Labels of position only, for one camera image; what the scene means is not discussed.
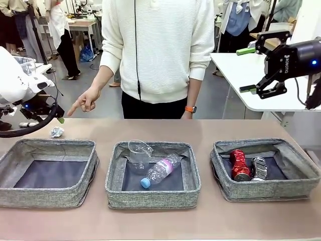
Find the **red can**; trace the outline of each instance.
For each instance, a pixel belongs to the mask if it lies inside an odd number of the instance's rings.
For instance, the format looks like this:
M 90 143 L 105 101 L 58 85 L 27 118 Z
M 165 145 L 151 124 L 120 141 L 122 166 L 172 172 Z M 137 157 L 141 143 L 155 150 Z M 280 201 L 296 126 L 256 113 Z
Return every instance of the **red can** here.
M 250 181 L 250 168 L 246 165 L 245 154 L 241 150 L 233 150 L 230 154 L 230 160 L 234 165 L 232 168 L 232 178 L 237 182 Z

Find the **crumpled foil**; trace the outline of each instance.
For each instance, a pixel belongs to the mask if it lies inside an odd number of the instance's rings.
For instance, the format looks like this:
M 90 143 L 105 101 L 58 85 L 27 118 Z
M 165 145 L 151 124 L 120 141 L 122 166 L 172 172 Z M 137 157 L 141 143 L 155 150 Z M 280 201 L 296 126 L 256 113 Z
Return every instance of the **crumpled foil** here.
M 50 135 L 52 138 L 54 137 L 60 137 L 63 133 L 64 133 L 64 129 L 61 127 L 54 127 L 51 131 L 50 131 Z

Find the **table leg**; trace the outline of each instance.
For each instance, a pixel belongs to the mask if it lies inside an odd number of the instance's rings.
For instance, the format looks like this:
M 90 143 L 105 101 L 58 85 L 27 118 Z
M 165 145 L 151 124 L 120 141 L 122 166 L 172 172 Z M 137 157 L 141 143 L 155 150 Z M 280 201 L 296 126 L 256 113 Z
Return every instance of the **table leg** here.
M 227 101 L 228 101 L 230 95 L 231 95 L 231 86 L 229 87 L 229 92 L 228 92 L 227 97 L 226 97 L 226 100 L 225 100 L 225 105 L 224 105 L 224 110 L 223 110 L 222 119 L 225 119 L 225 116 L 226 116 L 226 108 L 227 108 Z
M 98 40 L 98 45 L 99 45 L 99 46 L 97 46 L 97 48 L 100 48 L 100 46 L 102 45 L 102 41 L 101 41 L 101 37 L 100 37 L 98 21 L 96 21 L 95 30 L 96 30 L 96 35 L 97 35 L 97 40 Z
M 50 41 L 49 41 L 49 38 L 48 38 L 48 35 L 47 35 L 47 28 L 45 28 L 45 26 L 44 26 L 44 31 L 45 31 L 45 35 L 46 35 L 46 39 L 47 39 L 49 48 L 50 48 L 51 55 L 53 55 L 54 53 L 52 52 L 52 48 L 51 48 L 51 45 L 50 45 Z
M 294 116 L 294 112 L 286 112 L 281 120 L 281 126 L 287 127 Z
M 95 54 L 96 52 L 94 52 L 94 49 L 92 47 L 92 41 L 91 41 L 91 35 L 89 32 L 89 29 L 88 29 L 88 38 L 89 38 L 90 49 L 91 49 L 92 53 Z
M 221 32 L 221 29 L 220 29 L 220 31 L 219 31 L 219 43 L 217 44 L 216 53 L 220 52 L 221 36 L 222 36 L 222 32 Z
M 97 33 L 96 33 L 96 24 L 94 24 L 93 26 L 91 26 L 92 28 L 92 32 L 93 32 L 93 35 L 94 35 L 94 43 L 95 43 L 95 52 L 94 54 L 97 54 L 98 52 L 98 38 L 97 38 Z

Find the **lab equipment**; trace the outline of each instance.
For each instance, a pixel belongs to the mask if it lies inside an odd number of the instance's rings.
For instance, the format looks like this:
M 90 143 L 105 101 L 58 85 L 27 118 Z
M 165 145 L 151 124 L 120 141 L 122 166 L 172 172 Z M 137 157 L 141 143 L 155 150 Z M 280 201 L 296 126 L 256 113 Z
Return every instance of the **lab equipment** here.
M 47 79 L 43 74 L 32 70 L 28 65 L 21 65 L 3 47 L 0 47 L 0 118 L 12 112 L 10 104 L 21 105 L 20 112 L 26 119 L 33 119 L 39 124 L 23 130 L 0 132 L 0 138 L 20 137 L 35 132 L 46 126 L 53 118 L 63 122 L 63 109 L 57 103 L 57 96 L 47 94 L 44 89 L 54 87 L 53 81 Z

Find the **bag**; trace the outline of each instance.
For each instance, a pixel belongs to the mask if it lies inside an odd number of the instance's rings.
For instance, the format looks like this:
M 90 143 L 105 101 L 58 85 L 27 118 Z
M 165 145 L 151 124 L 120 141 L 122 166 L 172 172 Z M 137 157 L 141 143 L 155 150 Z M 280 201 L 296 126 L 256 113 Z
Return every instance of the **bag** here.
M 88 45 L 85 46 L 80 52 L 80 62 L 90 62 L 94 58 L 94 54 Z

